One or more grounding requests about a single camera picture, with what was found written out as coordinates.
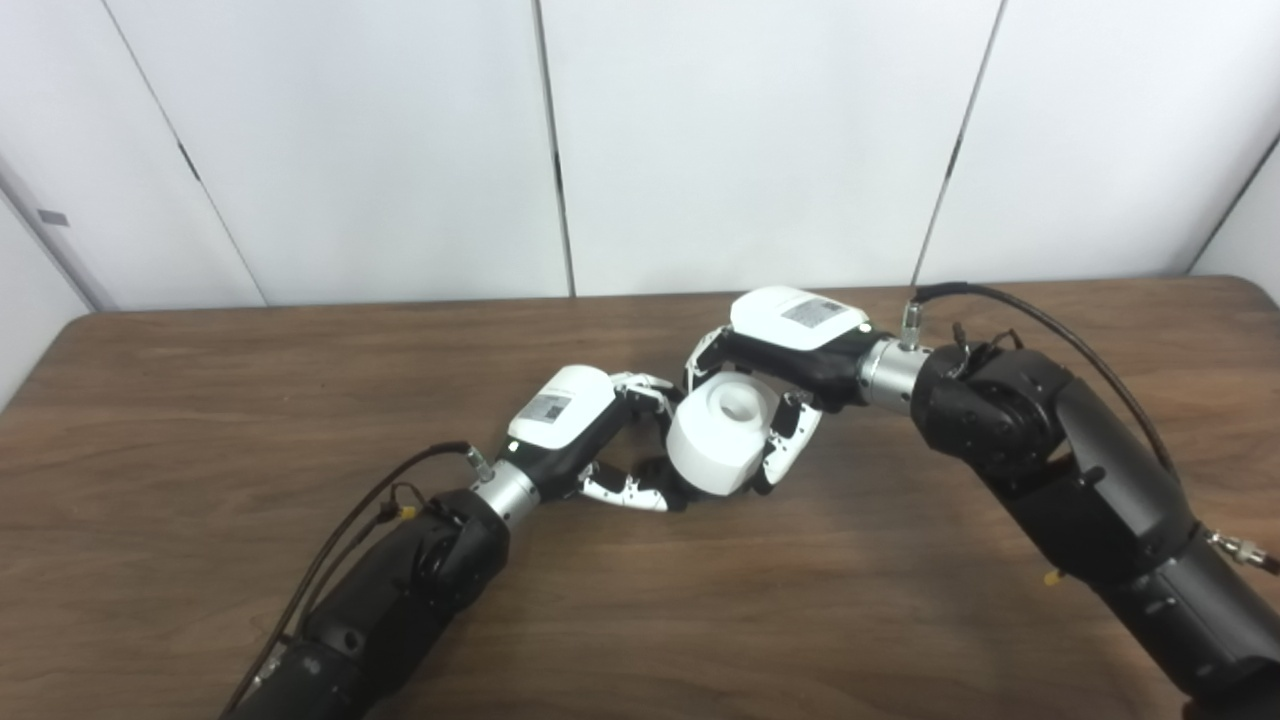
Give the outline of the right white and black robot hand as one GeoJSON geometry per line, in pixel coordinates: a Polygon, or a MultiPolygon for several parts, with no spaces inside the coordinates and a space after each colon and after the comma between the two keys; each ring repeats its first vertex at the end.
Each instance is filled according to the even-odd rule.
{"type": "Polygon", "coordinates": [[[730,322],[704,334],[685,363],[681,409],[703,406],[736,425],[685,437],[746,457],[718,488],[701,469],[678,474],[704,496],[771,495],[826,414],[868,406],[861,365],[886,336],[861,309],[804,290],[772,286],[736,299],[730,322]]]}

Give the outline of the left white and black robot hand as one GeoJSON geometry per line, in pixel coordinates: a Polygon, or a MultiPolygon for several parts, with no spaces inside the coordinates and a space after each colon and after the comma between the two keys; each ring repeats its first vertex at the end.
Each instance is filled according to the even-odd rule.
{"type": "Polygon", "coordinates": [[[682,512],[689,497],[666,461],[645,461],[626,471],[599,459],[630,421],[643,416],[653,418],[666,436],[682,397],[673,383],[646,373],[563,366],[509,421],[492,478],[474,489],[511,527],[541,503],[572,497],[682,512]]]}

